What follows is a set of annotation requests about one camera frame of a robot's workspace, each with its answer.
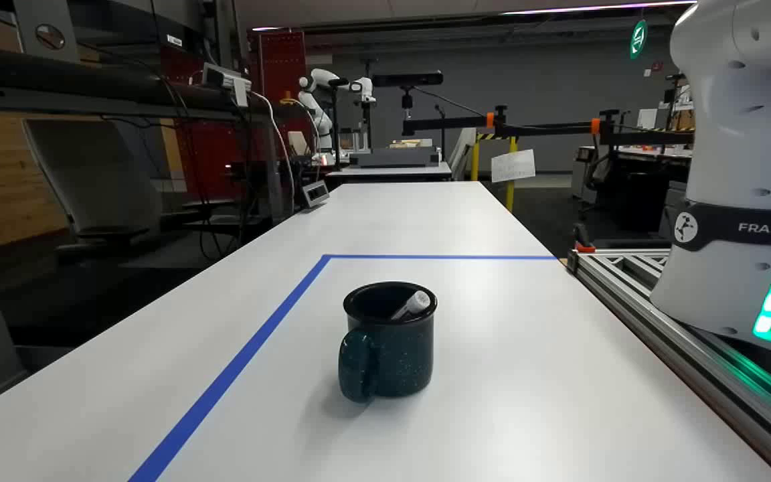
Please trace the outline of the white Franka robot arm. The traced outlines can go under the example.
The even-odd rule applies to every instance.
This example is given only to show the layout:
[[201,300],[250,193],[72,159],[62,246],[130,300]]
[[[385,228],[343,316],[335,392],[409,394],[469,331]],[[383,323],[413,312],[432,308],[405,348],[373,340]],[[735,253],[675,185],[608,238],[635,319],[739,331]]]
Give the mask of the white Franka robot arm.
[[771,351],[771,0],[695,0],[673,62],[693,96],[693,159],[650,304]]

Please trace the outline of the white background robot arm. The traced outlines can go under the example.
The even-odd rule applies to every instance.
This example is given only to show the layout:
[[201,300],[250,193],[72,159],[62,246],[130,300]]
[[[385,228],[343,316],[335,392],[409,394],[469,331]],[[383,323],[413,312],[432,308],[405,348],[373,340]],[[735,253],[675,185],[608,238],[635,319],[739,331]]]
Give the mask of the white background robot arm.
[[374,83],[369,78],[355,78],[345,82],[331,71],[314,68],[308,76],[296,82],[296,104],[308,115],[314,127],[314,142],[319,154],[331,154],[335,150],[335,138],[331,138],[331,115],[320,108],[319,95],[338,95],[338,91],[351,91],[358,96],[361,104],[374,104]]

